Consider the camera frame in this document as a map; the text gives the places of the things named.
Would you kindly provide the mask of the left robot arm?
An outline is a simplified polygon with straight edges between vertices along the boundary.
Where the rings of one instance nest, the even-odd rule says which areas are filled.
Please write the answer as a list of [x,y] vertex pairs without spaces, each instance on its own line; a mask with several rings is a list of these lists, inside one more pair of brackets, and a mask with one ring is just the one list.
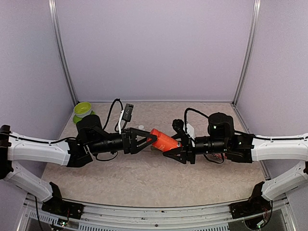
[[123,151],[137,154],[153,144],[157,136],[135,128],[119,129],[108,133],[98,115],[91,114],[77,122],[77,136],[61,140],[36,140],[11,132],[8,125],[0,128],[0,178],[37,197],[57,214],[67,210],[59,187],[47,183],[18,161],[28,160],[53,163],[60,166],[79,168],[93,161],[101,153],[112,154]]

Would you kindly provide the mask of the orange pill bottle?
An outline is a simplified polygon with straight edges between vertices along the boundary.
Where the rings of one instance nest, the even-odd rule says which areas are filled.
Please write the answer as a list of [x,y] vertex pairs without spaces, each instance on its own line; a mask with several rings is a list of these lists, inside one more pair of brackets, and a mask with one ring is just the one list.
[[179,141],[156,129],[152,129],[150,134],[157,137],[157,140],[152,143],[152,146],[162,152],[167,152],[171,149],[179,148],[182,146]]

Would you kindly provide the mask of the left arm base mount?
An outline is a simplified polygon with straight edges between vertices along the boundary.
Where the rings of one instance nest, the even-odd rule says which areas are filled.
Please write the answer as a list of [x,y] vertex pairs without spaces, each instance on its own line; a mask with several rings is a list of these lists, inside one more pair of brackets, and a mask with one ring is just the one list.
[[81,219],[84,205],[65,200],[52,200],[43,202],[41,209],[51,214],[66,218]]

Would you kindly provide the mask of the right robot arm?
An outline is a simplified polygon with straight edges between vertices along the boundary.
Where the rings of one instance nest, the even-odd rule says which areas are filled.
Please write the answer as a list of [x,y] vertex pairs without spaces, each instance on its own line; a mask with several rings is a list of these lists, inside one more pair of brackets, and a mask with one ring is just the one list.
[[252,163],[263,160],[299,160],[299,163],[283,174],[254,186],[246,203],[249,213],[255,214],[265,203],[293,190],[308,181],[308,135],[284,137],[257,136],[234,129],[233,118],[224,113],[207,116],[208,136],[192,137],[187,131],[187,115],[175,119],[173,129],[182,146],[163,153],[165,157],[180,163],[195,163],[196,156],[220,154],[223,160],[236,163]]

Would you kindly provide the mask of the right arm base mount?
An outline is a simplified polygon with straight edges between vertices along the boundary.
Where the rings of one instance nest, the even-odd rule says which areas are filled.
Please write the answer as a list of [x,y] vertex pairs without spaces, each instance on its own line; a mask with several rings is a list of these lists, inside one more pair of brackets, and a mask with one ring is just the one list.
[[231,216],[233,219],[243,218],[271,210],[271,202],[269,201],[242,201],[229,205]]

